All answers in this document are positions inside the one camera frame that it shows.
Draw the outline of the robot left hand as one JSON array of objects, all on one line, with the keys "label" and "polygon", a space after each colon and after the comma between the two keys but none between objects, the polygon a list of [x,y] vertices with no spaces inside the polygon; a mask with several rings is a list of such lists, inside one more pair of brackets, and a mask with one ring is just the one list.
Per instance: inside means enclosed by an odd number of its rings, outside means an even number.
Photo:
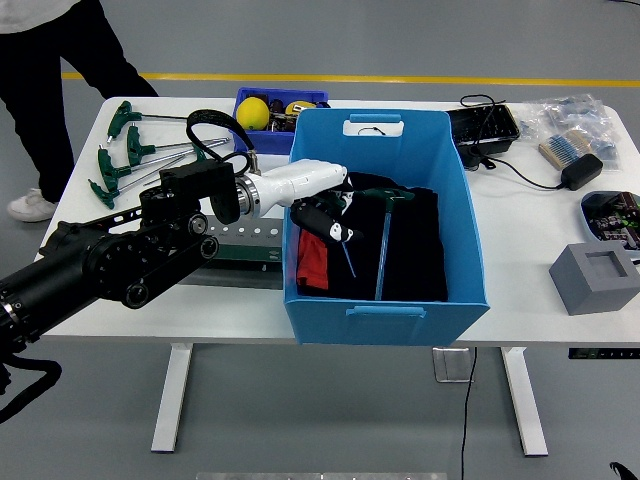
[{"label": "robot left hand", "polygon": [[262,175],[248,174],[237,185],[246,191],[245,212],[254,217],[279,205],[290,209],[294,224],[326,244],[364,238],[362,232],[342,223],[355,193],[342,165],[303,159]]}]

